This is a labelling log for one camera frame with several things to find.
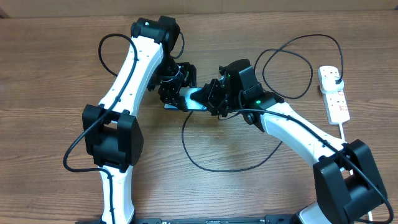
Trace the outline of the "black Galaxy smartphone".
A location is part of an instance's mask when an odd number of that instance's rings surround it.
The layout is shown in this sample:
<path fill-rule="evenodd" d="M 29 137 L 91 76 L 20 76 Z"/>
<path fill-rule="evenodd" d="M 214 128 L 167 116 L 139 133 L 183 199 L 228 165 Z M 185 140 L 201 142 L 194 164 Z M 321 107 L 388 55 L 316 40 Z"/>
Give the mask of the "black Galaxy smartphone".
<path fill-rule="evenodd" d="M 181 88 L 179 90 L 180 95 L 185 97 L 185 101 L 187 102 L 188 111 L 206 111 L 207 107 L 193 99 L 191 99 L 191 95 L 196 93 L 197 91 L 201 90 L 201 88 Z M 165 110 L 175 110 L 180 111 L 176 107 L 164 104 Z"/>

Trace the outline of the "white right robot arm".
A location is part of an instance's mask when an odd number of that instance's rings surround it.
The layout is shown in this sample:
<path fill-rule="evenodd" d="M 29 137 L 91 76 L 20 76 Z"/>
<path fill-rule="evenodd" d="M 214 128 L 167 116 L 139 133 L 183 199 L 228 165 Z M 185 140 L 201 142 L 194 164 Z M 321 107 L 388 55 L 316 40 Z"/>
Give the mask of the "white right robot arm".
<path fill-rule="evenodd" d="M 316 201 L 291 215 L 290 223 L 354 223 L 385 204 L 386 223 L 394 218 L 387 192 L 370 148 L 359 139 L 346 141 L 327 134 L 298 115 L 283 98 L 265 91 L 248 59 L 220 67 L 190 98 L 213 115 L 243 115 L 290 147 L 313 169 Z"/>

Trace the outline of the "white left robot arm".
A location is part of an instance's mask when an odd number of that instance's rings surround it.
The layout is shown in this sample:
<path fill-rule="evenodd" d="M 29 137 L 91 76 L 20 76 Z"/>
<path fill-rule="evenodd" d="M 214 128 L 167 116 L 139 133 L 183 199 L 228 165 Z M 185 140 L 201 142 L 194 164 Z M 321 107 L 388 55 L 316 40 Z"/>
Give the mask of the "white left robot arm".
<path fill-rule="evenodd" d="M 173 17 L 138 19 L 126 37 L 130 46 L 113 85 L 98 105 L 86 105 L 83 110 L 86 151 L 103 184 L 99 223 L 134 221 L 132 170 L 144 144 L 137 114 L 145 91 L 158 88 L 161 102 L 188 110 L 180 90 L 196 86 L 196 68 L 188 62 L 177 63 L 170 54 L 182 36 Z"/>

